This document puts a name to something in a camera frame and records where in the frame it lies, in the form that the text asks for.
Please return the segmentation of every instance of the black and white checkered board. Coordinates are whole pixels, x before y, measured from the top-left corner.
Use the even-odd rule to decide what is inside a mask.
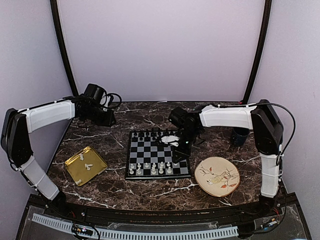
[[[126,180],[144,180],[144,179],[179,179],[190,178],[190,164],[188,160],[183,160],[177,164],[172,162],[172,146],[158,144],[157,140],[162,137],[165,131],[139,131],[130,132],[128,144],[128,156],[125,168]],[[164,163],[163,173],[159,173],[161,162]],[[141,174],[137,173],[137,165],[141,165]],[[152,174],[151,168],[156,164],[155,174]],[[168,173],[167,164],[170,163],[171,173]]]

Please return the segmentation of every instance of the brown marble table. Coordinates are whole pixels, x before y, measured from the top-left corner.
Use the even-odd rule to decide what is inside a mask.
[[[168,116],[180,106],[187,111],[205,102],[124,102],[115,111],[112,127],[82,123],[74,119],[48,170],[48,176],[66,194],[67,201],[87,206],[142,211],[200,210],[241,205],[259,200],[261,160],[251,132],[242,147],[230,145],[231,128],[211,127],[201,136],[206,142],[194,146],[189,159],[192,175],[208,157],[222,157],[235,164],[240,185],[226,197],[204,192],[194,177],[184,179],[125,180],[129,131],[154,127],[173,129]],[[78,187],[66,171],[64,161],[81,149],[93,147],[107,162],[108,169]]]

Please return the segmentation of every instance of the gold tray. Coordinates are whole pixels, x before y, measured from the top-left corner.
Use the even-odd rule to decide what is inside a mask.
[[[64,162],[66,170],[79,187],[101,174],[108,167],[92,147],[87,146]]]

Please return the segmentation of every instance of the ceramic plate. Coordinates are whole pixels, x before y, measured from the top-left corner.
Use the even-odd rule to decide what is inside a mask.
[[[195,180],[208,194],[225,197],[240,183],[239,171],[234,164],[222,157],[203,160],[194,171]]]

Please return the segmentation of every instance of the black cup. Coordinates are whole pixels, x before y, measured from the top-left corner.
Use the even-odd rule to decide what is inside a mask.
[[[249,129],[243,127],[234,127],[232,129],[230,142],[235,147],[240,147],[245,144],[247,137],[249,135]]]

